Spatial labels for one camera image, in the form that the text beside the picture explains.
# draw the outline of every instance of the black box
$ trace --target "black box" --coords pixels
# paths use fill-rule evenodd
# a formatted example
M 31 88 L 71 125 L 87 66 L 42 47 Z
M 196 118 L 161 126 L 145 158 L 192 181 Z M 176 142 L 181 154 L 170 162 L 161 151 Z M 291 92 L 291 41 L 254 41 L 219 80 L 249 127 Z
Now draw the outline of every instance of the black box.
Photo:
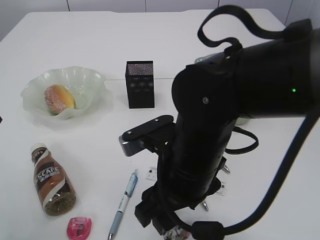
M 130 109 L 155 107 L 153 61 L 127 61 L 125 84 Z

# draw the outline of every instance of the black strap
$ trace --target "black strap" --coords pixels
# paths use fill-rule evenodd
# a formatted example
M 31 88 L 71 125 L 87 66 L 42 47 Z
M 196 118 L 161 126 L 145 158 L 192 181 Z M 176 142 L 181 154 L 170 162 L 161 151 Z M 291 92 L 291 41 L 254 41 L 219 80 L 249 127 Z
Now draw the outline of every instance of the black strap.
M 199 30 L 198 30 L 198 38 L 200 41 L 210 48 L 215 48 L 219 46 L 222 43 L 230 43 L 232 46 L 231 48 L 228 47 L 227 51 L 236 52 L 240 49 L 242 49 L 242 45 L 239 42 L 238 39 L 235 37 L 227 37 L 225 39 L 219 40 L 219 41 L 213 41 L 207 38 L 207 36 L 204 34 L 203 27 L 204 25 L 213 17 L 220 15 L 220 14 L 229 14 L 237 17 L 244 25 L 245 27 L 252 33 L 253 35 L 262 38 L 262 39 L 281 39 L 283 37 L 282 31 L 268 31 L 265 29 L 262 29 L 259 27 L 255 20 L 251 17 L 251 15 L 244 10 L 241 7 L 234 6 L 234 5 L 224 5 L 221 7 L 216 8 L 213 10 L 203 21 L 201 24 Z
M 255 142 L 253 144 L 251 144 L 250 146 L 246 146 L 244 148 L 239 148 L 239 149 L 228 149 L 228 148 L 226 148 L 225 152 L 227 154 L 230 154 L 230 155 L 246 154 L 246 153 L 251 152 L 252 150 L 256 149 L 259 146 L 258 138 L 252 132 L 246 131 L 246 130 L 238 127 L 238 126 L 235 126 L 232 131 L 236 132 L 236 133 L 239 133 L 239 134 L 246 135 L 246 136 L 254 139 Z

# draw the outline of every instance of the bowl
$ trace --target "bowl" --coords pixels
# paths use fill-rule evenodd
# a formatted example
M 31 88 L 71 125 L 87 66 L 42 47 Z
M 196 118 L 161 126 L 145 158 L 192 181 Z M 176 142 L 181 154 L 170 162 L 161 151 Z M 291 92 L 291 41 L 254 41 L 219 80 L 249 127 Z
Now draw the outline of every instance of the bowl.
M 105 80 L 99 72 L 80 66 L 48 70 L 31 80 L 22 90 L 23 108 L 36 115 L 61 120 L 82 116 L 106 90 Z M 63 85 L 71 92 L 75 108 L 66 108 L 60 114 L 49 111 L 45 90 L 54 84 Z

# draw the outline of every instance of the ballpoint pen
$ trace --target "ballpoint pen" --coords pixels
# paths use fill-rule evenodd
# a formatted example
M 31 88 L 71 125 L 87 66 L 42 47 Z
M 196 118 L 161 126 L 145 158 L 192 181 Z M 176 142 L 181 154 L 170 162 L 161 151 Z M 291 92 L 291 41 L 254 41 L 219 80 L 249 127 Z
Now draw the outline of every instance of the ballpoint pen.
M 135 189 L 136 184 L 138 182 L 137 172 L 138 172 L 138 170 L 136 169 L 131 174 L 128 185 L 126 186 L 126 189 L 124 191 L 123 197 L 120 202 L 120 205 L 119 205 L 118 210 L 116 211 L 115 217 L 113 219 L 113 223 L 112 223 L 112 226 L 109 231 L 108 240 L 114 239 L 114 237 L 118 231 L 121 219 L 122 219 L 124 212 L 126 210 L 126 207 L 128 205 L 129 198 L 131 198 L 132 193 L 134 192 L 134 189 Z

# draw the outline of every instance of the screw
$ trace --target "screw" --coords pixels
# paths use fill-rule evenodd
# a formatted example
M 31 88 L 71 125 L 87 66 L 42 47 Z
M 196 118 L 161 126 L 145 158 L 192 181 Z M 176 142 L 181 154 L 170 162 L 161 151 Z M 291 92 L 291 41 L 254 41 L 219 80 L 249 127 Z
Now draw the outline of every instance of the screw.
M 202 102 L 204 104 L 208 104 L 209 103 L 209 98 L 207 98 L 206 96 L 202 98 Z

